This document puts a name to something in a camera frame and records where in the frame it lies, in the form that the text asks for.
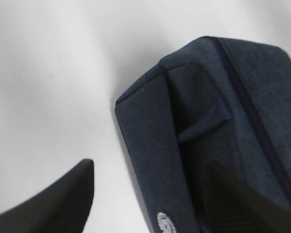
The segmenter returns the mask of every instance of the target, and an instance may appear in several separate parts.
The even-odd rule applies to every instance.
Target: white backdrop
[[[148,233],[119,95],[203,35],[291,56],[291,0],[0,0],[0,213],[95,161],[85,233]]]

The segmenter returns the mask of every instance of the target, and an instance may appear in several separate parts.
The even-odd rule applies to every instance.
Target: denim-like fabric
[[[218,40],[291,178],[290,59],[277,47]],[[118,99],[116,115],[157,233],[160,210],[178,233],[207,221],[201,186],[210,161],[291,211],[210,38],[162,58]]]

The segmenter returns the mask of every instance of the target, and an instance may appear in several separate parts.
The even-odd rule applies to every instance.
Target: bag
[[[199,38],[138,79],[115,113],[156,233],[291,232],[283,50]]]

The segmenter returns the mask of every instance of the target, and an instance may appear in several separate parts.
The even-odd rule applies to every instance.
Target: black plastic object
[[[214,233],[291,233],[291,213],[275,205],[219,162],[208,164],[206,215]]]
[[[0,233],[81,233],[94,197],[94,163],[80,161],[33,198],[0,215]]]

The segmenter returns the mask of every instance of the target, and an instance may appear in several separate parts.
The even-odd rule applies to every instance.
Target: embroidered logo
[[[159,224],[160,229],[162,230],[162,233],[177,233],[177,230],[172,220],[169,218],[167,214],[159,212],[157,214],[157,222]]]

